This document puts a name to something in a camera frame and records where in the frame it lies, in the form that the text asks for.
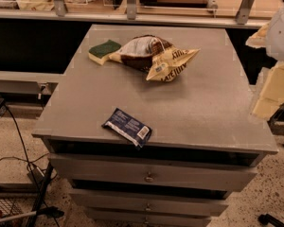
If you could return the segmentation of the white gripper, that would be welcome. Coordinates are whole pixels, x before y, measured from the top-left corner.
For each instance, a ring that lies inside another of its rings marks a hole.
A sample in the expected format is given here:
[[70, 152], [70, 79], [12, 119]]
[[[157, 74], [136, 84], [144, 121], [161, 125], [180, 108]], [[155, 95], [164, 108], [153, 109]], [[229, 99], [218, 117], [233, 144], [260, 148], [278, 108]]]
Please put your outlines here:
[[254, 116], [269, 120], [284, 103], [284, 5], [270, 24], [262, 26], [245, 44], [255, 49], [266, 47], [267, 55], [278, 61], [268, 71], [252, 111]]

